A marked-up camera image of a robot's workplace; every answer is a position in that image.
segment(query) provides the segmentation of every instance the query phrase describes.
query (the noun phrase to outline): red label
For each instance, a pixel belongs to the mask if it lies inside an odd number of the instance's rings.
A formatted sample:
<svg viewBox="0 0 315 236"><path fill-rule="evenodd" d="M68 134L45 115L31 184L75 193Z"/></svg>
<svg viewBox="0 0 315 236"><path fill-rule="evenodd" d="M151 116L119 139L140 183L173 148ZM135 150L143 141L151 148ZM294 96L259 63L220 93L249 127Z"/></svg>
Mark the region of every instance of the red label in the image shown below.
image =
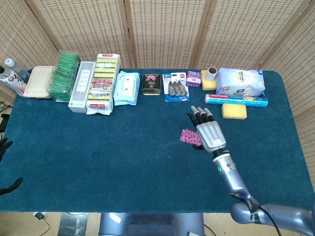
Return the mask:
<svg viewBox="0 0 315 236"><path fill-rule="evenodd" d="M209 94L209 97L228 99L228 95L219 95L219 94Z"/></svg>
<svg viewBox="0 0 315 236"><path fill-rule="evenodd" d="M93 109L105 109L105 105L103 104L91 104L90 107Z"/></svg>

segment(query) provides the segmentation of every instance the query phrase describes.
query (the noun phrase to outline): water bottle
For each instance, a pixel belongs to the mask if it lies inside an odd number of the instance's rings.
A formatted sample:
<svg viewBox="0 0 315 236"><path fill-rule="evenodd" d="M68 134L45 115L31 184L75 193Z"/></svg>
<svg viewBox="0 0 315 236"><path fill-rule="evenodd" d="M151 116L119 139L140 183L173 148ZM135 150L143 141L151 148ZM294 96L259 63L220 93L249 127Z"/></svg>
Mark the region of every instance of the water bottle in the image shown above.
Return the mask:
<svg viewBox="0 0 315 236"><path fill-rule="evenodd" d="M4 69L2 66L0 66L0 81L16 91L19 96L24 97L23 94L26 84L13 70Z"/></svg>
<svg viewBox="0 0 315 236"><path fill-rule="evenodd" d="M4 60L4 64L6 64L7 69L15 71L25 84L28 83L30 74L18 61L8 58Z"/></svg>

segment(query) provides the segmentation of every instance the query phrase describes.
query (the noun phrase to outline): floor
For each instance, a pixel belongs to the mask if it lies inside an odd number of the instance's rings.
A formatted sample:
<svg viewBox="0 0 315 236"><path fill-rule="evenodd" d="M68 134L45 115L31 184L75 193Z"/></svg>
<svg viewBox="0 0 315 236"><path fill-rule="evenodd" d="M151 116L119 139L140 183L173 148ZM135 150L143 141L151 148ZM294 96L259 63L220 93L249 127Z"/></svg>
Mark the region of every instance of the floor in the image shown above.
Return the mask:
<svg viewBox="0 0 315 236"><path fill-rule="evenodd" d="M45 236L57 236L59 231L61 213L48 212L46 221L50 230ZM86 236L97 236L100 213L89 213ZM228 213L204 214L205 224L212 228L217 236L277 236L273 227L262 225L239 225L235 223ZM43 220L37 220L32 212L0 213L0 236L40 236L48 229ZM213 234L205 229L207 236ZM281 229L283 236L298 236L299 234Z"/></svg>

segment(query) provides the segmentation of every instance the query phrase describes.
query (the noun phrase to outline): black cable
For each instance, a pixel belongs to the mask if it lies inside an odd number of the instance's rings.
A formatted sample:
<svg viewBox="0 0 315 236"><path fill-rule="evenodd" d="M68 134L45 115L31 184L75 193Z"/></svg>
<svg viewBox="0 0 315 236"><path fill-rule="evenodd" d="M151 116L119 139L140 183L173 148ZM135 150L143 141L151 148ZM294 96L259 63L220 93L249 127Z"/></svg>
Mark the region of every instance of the black cable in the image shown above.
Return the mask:
<svg viewBox="0 0 315 236"><path fill-rule="evenodd" d="M48 230L46 230L43 234L41 234L40 236L43 236L45 233L47 233L50 229L50 225L48 224L48 222L45 220L45 218L43 218L43 220L46 222L46 224L48 225Z"/></svg>
<svg viewBox="0 0 315 236"><path fill-rule="evenodd" d="M262 208L261 206L259 206L259 209L261 209L268 217L269 217L269 219L271 220L271 222L274 224L274 226L275 226L275 228L276 228L276 230L277 230L277 233L278 233L278 235L279 236L282 236L281 235L281 232L280 232L280 230L279 230L279 228L278 228L278 226L277 226L277 224L276 224L276 222L274 221L274 219L271 217L271 215L269 214L269 212L267 212L264 208Z"/></svg>
<svg viewBox="0 0 315 236"><path fill-rule="evenodd" d="M204 226L207 227L213 233L214 236L217 236L216 233L209 226L207 226L205 224L204 224Z"/></svg>

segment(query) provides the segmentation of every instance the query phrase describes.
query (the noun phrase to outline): wet wipes package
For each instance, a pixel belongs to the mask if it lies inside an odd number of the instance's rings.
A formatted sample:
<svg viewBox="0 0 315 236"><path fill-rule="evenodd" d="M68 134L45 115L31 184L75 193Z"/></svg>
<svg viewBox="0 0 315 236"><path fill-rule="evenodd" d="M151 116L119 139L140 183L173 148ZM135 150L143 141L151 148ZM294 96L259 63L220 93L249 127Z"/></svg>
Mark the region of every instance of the wet wipes package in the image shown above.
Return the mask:
<svg viewBox="0 0 315 236"><path fill-rule="evenodd" d="M186 86L186 73L164 73L163 86L166 102L189 101L188 87Z"/></svg>
<svg viewBox="0 0 315 236"><path fill-rule="evenodd" d="M137 105L139 85L139 73L126 73L121 71L116 78L114 90L115 106Z"/></svg>
<svg viewBox="0 0 315 236"><path fill-rule="evenodd" d="M218 70L217 94L258 97L265 89L262 70Z"/></svg>

